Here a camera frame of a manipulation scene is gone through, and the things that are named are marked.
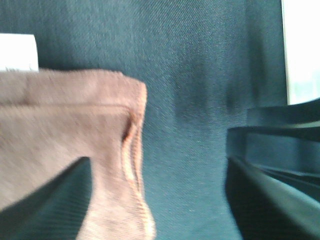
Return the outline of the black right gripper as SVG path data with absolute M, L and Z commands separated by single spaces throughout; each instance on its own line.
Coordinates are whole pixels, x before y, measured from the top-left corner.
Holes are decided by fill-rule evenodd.
M 320 120 L 320 100 L 247 110 L 247 124 L 227 131 L 228 157 L 238 157 L 262 168 L 283 172 L 320 171 L 320 128 L 278 128 Z

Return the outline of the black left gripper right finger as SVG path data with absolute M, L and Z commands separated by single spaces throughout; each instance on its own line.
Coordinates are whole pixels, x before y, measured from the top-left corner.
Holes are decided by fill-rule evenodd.
M 225 194 L 245 240 L 318 240 L 320 203 L 244 161 L 228 158 Z

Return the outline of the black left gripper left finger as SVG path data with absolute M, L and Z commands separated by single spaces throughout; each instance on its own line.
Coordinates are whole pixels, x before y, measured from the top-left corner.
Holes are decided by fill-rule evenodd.
M 30 195 L 0 212 L 2 240 L 74 240 L 92 195 L 89 157 L 81 157 Z

